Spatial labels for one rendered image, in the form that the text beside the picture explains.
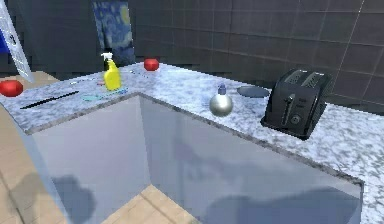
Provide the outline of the red tomato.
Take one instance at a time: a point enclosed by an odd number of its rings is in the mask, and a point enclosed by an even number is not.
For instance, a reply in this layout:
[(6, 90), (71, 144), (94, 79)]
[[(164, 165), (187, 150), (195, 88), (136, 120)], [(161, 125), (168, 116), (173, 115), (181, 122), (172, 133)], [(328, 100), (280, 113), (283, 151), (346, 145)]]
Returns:
[(0, 93), (6, 97), (16, 97), (23, 92), (23, 85), (18, 80), (0, 82)]
[(144, 68), (147, 71), (156, 71), (159, 68), (159, 62), (157, 59), (147, 58), (144, 60)]

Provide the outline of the black toaster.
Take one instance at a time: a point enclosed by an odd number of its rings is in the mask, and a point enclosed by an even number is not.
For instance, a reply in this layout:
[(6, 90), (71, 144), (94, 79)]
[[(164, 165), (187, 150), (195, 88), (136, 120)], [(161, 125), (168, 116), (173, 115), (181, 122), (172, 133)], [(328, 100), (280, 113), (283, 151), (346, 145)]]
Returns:
[(261, 125), (307, 140), (323, 114), (332, 76), (292, 69), (275, 84)]

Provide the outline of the yellow spray bottle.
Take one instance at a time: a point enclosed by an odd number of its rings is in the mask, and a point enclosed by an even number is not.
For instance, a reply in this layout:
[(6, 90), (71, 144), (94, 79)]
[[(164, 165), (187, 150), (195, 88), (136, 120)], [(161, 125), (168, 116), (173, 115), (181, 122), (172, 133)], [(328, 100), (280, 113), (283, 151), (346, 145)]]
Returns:
[(112, 59), (113, 54), (111, 52), (105, 52), (102, 53), (101, 56), (108, 65), (108, 69), (104, 73), (105, 87), (109, 91), (119, 89), (121, 87), (121, 77), (119, 69), (117, 68), (115, 62)]

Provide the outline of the black knife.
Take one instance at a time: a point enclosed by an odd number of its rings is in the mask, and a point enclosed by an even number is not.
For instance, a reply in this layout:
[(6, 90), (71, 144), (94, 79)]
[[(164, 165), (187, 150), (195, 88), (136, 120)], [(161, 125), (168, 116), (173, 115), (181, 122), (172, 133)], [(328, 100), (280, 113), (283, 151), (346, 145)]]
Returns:
[(29, 105), (23, 106), (20, 109), (33, 108), (33, 107), (36, 107), (36, 106), (39, 106), (39, 105), (42, 105), (42, 104), (45, 104), (45, 103), (48, 103), (48, 102), (52, 102), (52, 101), (55, 101), (55, 100), (58, 100), (58, 99), (61, 99), (61, 98), (65, 98), (65, 97), (68, 97), (68, 96), (75, 95), (77, 93), (79, 93), (79, 91), (73, 91), (73, 92), (69, 92), (69, 93), (66, 93), (66, 94), (63, 94), (63, 95), (60, 95), (60, 96), (50, 97), (50, 98), (47, 98), (47, 99), (43, 99), (43, 100), (31, 103)]

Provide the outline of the white patterned panel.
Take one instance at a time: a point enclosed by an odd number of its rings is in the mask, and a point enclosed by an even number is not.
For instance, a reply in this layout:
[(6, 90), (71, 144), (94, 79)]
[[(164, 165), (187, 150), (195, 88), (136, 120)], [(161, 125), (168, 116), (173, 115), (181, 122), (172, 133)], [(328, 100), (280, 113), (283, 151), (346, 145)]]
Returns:
[(0, 31), (2, 32), (18, 73), (28, 82), (33, 83), (34, 76), (30, 70), (4, 0), (0, 0)]

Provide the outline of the silver round soap bottle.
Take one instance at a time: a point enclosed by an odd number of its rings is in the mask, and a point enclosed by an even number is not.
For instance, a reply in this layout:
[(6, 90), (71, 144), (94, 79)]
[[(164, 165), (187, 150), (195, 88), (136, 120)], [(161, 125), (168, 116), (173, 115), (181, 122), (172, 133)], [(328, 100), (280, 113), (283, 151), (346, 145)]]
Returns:
[(209, 102), (209, 109), (214, 116), (225, 117), (233, 110), (233, 101), (226, 94), (226, 86), (221, 84), (218, 86), (217, 94), (214, 95)]

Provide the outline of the teal spatula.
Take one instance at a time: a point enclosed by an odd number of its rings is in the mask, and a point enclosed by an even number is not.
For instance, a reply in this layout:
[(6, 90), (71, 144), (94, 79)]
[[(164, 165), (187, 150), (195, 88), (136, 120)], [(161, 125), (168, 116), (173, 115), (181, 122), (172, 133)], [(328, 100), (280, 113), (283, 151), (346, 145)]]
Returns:
[(121, 88), (118, 90), (109, 91), (107, 93), (103, 93), (103, 94), (99, 94), (99, 95), (84, 95), (84, 96), (82, 96), (81, 99), (84, 101), (101, 100), (101, 99), (105, 99), (105, 98), (108, 98), (108, 97), (113, 96), (113, 95), (125, 94), (125, 93), (127, 93), (127, 91), (128, 91), (127, 88)]

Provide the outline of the marble kitchen counter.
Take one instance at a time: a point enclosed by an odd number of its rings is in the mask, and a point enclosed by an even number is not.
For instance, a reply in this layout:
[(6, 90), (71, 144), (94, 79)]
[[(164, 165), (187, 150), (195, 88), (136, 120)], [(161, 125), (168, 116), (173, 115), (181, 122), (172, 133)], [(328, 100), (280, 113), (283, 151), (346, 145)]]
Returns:
[[(266, 100), (215, 76), (162, 65), (121, 71), (125, 94), (98, 74), (0, 96), (49, 194), (70, 224), (102, 224), (155, 186), (203, 224), (384, 224), (384, 116), (328, 105), (307, 140), (264, 127)], [(31, 103), (79, 93), (29, 109)]]

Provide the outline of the blue starry framed picture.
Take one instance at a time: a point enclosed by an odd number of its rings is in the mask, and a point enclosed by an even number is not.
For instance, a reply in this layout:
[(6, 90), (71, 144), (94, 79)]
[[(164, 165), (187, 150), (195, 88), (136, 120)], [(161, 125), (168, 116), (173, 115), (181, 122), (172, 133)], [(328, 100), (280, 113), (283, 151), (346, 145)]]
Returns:
[(111, 53), (118, 67), (133, 64), (135, 52), (130, 10), (127, 1), (92, 3), (102, 53)]

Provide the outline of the grey round plate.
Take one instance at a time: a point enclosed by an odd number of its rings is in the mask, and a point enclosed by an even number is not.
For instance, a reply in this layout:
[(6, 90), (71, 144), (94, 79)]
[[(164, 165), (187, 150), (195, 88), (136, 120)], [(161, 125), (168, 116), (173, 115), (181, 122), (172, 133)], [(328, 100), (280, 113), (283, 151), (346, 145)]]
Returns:
[(249, 98), (264, 98), (269, 95), (269, 91), (259, 86), (241, 86), (237, 88), (237, 92)]

